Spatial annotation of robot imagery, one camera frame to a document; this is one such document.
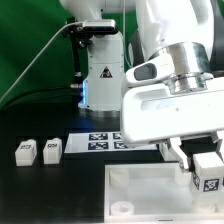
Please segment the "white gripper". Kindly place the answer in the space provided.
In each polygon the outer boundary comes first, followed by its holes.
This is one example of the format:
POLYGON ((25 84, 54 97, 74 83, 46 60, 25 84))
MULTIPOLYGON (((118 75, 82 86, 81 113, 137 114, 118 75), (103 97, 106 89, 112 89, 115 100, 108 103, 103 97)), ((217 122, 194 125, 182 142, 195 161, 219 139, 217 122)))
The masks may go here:
POLYGON ((141 145, 170 138, 169 152, 180 169, 188 172, 188 157, 181 149, 181 139, 175 137, 213 132, 216 152, 224 160, 224 78, 208 80, 206 84, 204 91, 177 95, 171 95, 164 84, 129 90, 121 109, 123 142, 141 145))

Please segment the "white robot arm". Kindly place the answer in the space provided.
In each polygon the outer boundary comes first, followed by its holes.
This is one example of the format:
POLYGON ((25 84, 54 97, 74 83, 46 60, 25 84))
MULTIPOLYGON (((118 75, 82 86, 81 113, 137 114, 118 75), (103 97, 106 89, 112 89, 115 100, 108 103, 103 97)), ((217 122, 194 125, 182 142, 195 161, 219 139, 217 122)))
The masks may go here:
POLYGON ((165 145, 185 172, 224 173, 224 147, 187 156, 185 139, 224 142, 224 77, 210 69, 210 0, 59 0, 87 48, 78 107, 118 115, 128 147, 165 145))

